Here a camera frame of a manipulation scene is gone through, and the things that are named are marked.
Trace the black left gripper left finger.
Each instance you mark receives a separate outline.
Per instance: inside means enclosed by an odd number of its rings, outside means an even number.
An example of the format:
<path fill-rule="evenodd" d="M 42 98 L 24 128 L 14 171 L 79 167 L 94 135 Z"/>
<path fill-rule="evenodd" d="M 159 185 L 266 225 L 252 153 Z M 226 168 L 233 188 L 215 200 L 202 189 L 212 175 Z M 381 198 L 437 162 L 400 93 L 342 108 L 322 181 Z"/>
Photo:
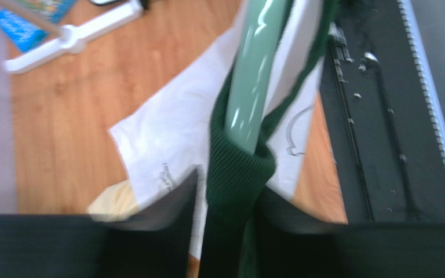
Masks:
<path fill-rule="evenodd" d="M 199 175 L 124 221 L 0 214 L 0 277 L 184 277 Z"/>

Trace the green plastic hanger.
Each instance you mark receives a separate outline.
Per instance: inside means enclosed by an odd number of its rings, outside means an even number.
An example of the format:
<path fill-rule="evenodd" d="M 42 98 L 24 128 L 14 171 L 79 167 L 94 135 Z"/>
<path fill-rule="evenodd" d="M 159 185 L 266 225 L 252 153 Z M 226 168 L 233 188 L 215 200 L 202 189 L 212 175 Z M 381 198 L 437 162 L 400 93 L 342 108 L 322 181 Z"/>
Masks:
<path fill-rule="evenodd" d="M 250 153 L 256 150 L 287 4 L 283 0 L 252 0 L 247 5 L 231 78 L 225 131 L 234 143 Z"/>

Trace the silver clothes rack pole right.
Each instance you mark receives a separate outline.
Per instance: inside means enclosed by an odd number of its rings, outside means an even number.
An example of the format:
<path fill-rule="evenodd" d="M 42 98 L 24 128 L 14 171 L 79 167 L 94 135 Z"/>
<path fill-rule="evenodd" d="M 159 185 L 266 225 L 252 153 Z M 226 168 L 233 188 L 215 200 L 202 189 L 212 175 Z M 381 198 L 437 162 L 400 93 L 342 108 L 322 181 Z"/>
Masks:
<path fill-rule="evenodd" d="M 30 21 L 39 28 L 59 37 L 65 38 L 67 36 L 67 31 L 63 30 L 61 27 L 50 23 L 39 14 L 21 6 L 19 3 L 10 0 L 0 0 L 0 6 L 4 9 L 11 11 L 12 13 Z"/>

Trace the cream yellow t-shirt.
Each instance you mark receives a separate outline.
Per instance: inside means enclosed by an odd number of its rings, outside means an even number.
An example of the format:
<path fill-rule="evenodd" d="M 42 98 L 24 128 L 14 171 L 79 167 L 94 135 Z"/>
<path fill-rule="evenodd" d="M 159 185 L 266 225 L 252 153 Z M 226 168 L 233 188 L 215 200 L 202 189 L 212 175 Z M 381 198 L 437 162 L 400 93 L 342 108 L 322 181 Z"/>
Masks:
<path fill-rule="evenodd" d="M 119 222 L 140 211 L 129 180 L 106 188 L 87 208 L 93 220 Z"/>

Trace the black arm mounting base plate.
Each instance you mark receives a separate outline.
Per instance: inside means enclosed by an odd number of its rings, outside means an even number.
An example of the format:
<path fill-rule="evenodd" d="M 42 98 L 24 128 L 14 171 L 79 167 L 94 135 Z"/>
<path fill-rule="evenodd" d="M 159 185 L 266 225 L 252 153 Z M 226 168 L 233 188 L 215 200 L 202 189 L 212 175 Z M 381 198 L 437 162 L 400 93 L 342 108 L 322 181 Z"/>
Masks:
<path fill-rule="evenodd" d="M 320 87 L 347 220 L 445 223 L 445 169 L 398 1 L 340 1 Z"/>

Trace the white clothes rack base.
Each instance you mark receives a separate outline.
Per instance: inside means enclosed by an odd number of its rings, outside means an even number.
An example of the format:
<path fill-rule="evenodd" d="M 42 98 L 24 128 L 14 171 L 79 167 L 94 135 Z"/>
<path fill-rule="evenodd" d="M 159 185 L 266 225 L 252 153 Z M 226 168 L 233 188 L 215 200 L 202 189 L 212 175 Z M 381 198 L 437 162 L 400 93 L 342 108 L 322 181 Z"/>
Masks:
<path fill-rule="evenodd" d="M 126 1 L 82 25 L 59 26 L 67 31 L 65 38 L 56 36 L 21 56 L 3 61 L 2 67 L 10 74 L 22 74 L 64 54 L 78 54 L 88 42 L 139 18 L 144 10 L 136 1 Z"/>

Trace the green and white t-shirt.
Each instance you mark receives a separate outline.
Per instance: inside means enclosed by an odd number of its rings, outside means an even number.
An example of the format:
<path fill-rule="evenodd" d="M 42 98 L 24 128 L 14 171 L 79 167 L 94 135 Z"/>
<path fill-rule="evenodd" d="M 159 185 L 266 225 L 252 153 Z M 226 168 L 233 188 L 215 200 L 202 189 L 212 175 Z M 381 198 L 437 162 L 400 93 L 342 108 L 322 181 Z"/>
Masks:
<path fill-rule="evenodd" d="M 256 150 L 238 147 L 225 132 L 231 72 L 237 52 L 247 51 L 267 27 L 243 32 L 243 2 L 232 25 L 183 72 L 136 112 L 110 129 L 126 167 L 128 201 L 118 215 L 143 209 L 177 186 L 189 166 L 202 168 L 190 254 L 209 277 L 235 277 L 239 251 L 231 251 L 250 219 L 257 197 L 270 186 L 293 198 L 302 167 L 315 98 L 323 70 L 328 31 L 337 1 L 291 1 L 272 64 Z"/>

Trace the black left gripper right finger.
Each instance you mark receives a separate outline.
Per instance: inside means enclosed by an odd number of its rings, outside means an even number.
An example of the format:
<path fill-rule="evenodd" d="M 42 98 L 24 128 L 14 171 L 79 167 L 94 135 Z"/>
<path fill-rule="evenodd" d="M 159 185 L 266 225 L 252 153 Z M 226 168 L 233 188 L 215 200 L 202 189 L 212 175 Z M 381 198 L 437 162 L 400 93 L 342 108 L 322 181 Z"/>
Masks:
<path fill-rule="evenodd" d="M 324 222 L 268 188 L 255 212 L 262 277 L 445 277 L 445 224 Z"/>

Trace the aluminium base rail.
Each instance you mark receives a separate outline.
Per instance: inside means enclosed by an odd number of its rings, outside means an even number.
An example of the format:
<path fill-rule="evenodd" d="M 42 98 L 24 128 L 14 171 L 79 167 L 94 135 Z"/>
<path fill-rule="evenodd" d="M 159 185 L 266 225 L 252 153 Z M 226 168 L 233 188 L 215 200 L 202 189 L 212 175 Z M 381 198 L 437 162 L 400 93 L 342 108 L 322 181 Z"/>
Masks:
<path fill-rule="evenodd" d="M 420 79 L 421 88 L 424 94 L 425 102 L 432 122 L 432 127 L 435 132 L 438 148 L 442 156 L 442 163 L 445 169 L 445 120 L 435 88 L 431 69 L 429 67 L 426 51 L 422 43 L 420 29 L 418 28 L 417 20 L 415 18 L 414 9 L 411 2 L 398 1 L 397 3 L 402 15 L 404 28 L 407 33 L 411 52 L 417 69 L 417 74 Z"/>

